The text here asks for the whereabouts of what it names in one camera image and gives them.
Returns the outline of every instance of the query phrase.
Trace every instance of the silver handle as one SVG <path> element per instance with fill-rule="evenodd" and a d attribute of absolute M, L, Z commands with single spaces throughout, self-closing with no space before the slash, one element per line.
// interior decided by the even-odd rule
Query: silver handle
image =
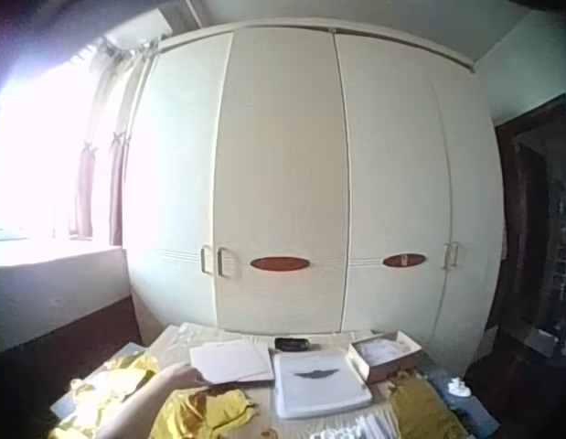
<path fill-rule="evenodd" d="M 224 251 L 223 247 L 218 247 L 218 276 L 224 276 L 224 262 L 222 258 L 222 253 Z"/>
<path fill-rule="evenodd" d="M 459 242 L 454 241 L 454 261 L 451 263 L 452 267 L 457 267 L 457 255 L 459 254 Z"/>
<path fill-rule="evenodd" d="M 199 252 L 199 259 L 201 260 L 201 272 L 203 274 L 211 274 L 206 270 L 206 250 L 211 252 L 211 248 L 208 245 L 202 245 L 201 251 Z"/>
<path fill-rule="evenodd" d="M 447 270 L 450 248 L 451 248 L 451 244 L 449 242 L 443 245 L 443 265 L 441 266 L 441 268 L 443 268 L 444 270 Z"/>

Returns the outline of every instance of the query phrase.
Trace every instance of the oval handle plate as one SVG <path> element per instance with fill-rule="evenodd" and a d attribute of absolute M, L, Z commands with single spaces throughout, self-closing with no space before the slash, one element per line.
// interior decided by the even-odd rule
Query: oval handle plate
<path fill-rule="evenodd" d="M 269 256 L 255 259 L 250 265 L 258 270 L 267 272 L 294 272 L 307 268 L 311 263 L 303 258 L 294 256 Z"/>
<path fill-rule="evenodd" d="M 419 253 L 401 253 L 385 258 L 382 263 L 391 268 L 409 268 L 425 262 L 427 258 Z"/>

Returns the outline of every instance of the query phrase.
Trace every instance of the white wardrobe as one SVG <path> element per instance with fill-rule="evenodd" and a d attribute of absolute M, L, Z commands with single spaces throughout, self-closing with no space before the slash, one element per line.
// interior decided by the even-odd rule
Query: white wardrobe
<path fill-rule="evenodd" d="M 154 60 L 124 204 L 147 342 L 185 321 L 400 329 L 460 373 L 486 323 L 502 228 L 492 125 L 454 60 L 272 26 L 205 34 Z M 424 262 L 384 263 L 409 253 Z M 279 256 L 309 265 L 251 265 Z"/>

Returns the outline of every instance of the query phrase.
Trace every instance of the paper sheet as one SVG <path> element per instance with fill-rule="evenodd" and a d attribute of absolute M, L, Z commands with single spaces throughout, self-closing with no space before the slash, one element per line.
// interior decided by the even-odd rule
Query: paper sheet
<path fill-rule="evenodd" d="M 191 364 L 215 384 L 237 380 L 269 379 L 270 361 L 254 343 L 239 340 L 208 343 L 189 350 Z"/>
<path fill-rule="evenodd" d="M 387 363 L 394 359 L 411 352 L 411 349 L 398 341 L 391 341 L 384 338 L 371 340 L 363 343 L 358 347 L 358 351 L 362 358 L 371 366 Z"/>

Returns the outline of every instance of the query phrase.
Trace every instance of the hand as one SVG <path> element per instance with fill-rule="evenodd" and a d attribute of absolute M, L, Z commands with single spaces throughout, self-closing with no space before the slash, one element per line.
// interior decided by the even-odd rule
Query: hand
<path fill-rule="evenodd" d="M 201 372 L 187 363 L 177 363 L 161 371 L 161 376 L 171 381 L 174 389 L 195 389 L 209 386 L 211 383 L 203 378 Z"/>

